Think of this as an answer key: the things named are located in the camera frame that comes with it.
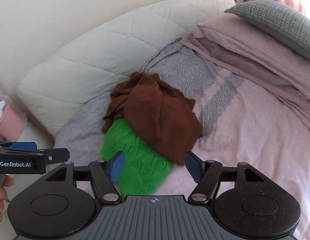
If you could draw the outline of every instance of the ribbed gray surface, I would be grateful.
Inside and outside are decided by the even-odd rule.
[[[221,228],[206,208],[191,206],[182,196],[129,196],[121,205],[104,207],[87,228],[63,238],[63,240],[106,239],[240,240],[242,238]],[[283,239],[294,240],[291,236]]]

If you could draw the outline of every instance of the metal screw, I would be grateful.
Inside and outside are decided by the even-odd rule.
[[[105,199],[106,201],[114,202],[119,199],[119,196],[114,193],[108,193],[103,196],[103,199]]]
[[[196,193],[191,195],[191,199],[197,202],[201,202],[207,199],[207,197],[204,194]]]

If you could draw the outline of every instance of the circular pad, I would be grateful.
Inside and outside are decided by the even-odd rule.
[[[270,216],[278,209],[278,204],[274,199],[262,195],[252,195],[244,198],[241,206],[247,213],[259,217]]]
[[[68,200],[60,195],[44,195],[35,198],[31,203],[32,210],[42,216],[53,216],[62,213],[68,206]]]

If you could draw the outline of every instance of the gray pillow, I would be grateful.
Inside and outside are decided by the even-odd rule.
[[[248,1],[227,9],[310,59],[310,19],[273,0]]]

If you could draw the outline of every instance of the crosshair marking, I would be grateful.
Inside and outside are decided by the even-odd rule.
[[[158,198],[152,198],[151,201],[152,201],[153,203],[157,203],[157,202],[160,201],[160,200],[159,200]]]

